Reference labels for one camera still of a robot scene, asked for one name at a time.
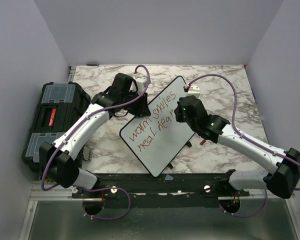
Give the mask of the white whiteboard black frame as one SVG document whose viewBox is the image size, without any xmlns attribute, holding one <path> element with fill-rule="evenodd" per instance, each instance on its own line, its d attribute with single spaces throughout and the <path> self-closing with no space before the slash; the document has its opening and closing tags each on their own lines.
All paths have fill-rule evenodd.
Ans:
<svg viewBox="0 0 300 240">
<path fill-rule="evenodd" d="M 187 95 L 182 76 L 173 79 L 148 104 L 151 115 L 134 117 L 119 136 L 153 176 L 158 177 L 195 134 L 176 121 L 177 101 Z"/>
</svg>

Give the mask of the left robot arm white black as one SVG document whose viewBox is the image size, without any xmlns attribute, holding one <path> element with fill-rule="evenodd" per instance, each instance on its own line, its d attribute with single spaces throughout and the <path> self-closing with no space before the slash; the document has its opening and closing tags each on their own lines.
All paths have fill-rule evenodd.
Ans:
<svg viewBox="0 0 300 240">
<path fill-rule="evenodd" d="M 81 169 L 75 159 L 90 137 L 117 112 L 125 110 L 136 117 L 149 117 L 147 88 L 151 80 L 135 72 L 133 76 L 118 73 L 112 85 L 96 94 L 83 115 L 53 143 L 39 147 L 42 178 L 50 178 L 63 188 L 83 188 L 91 198 L 101 191 L 98 177 Z"/>
</svg>

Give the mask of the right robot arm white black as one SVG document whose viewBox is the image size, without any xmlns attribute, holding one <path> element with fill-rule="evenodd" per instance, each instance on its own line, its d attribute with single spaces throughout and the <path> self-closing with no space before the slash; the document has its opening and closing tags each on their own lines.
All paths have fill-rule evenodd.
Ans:
<svg viewBox="0 0 300 240">
<path fill-rule="evenodd" d="M 300 152 L 270 146 L 243 131 L 227 119 L 208 114 L 201 100 L 193 95 L 181 97 L 174 110 L 176 121 L 187 123 L 201 138 L 229 147 L 259 164 L 260 171 L 234 170 L 220 183 L 220 191 L 231 196 L 237 190 L 268 190 L 282 199 L 293 194 L 300 180 Z"/>
</svg>

